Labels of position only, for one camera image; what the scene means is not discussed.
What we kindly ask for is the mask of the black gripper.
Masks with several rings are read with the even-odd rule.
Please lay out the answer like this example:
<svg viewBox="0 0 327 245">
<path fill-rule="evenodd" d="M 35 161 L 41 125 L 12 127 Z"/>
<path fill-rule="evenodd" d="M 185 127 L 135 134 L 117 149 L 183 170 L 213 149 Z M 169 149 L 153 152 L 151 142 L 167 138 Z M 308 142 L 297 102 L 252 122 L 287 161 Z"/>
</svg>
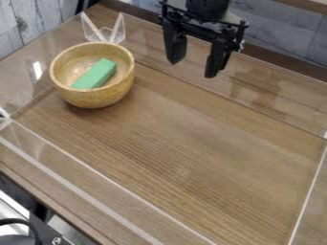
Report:
<svg viewBox="0 0 327 245">
<path fill-rule="evenodd" d="M 160 4 L 167 60 L 175 65 L 185 57 L 187 35 L 212 42 L 204 76 L 213 78 L 224 69 L 231 51 L 243 49 L 249 22 L 228 10 L 229 0 L 160 0 Z"/>
</svg>

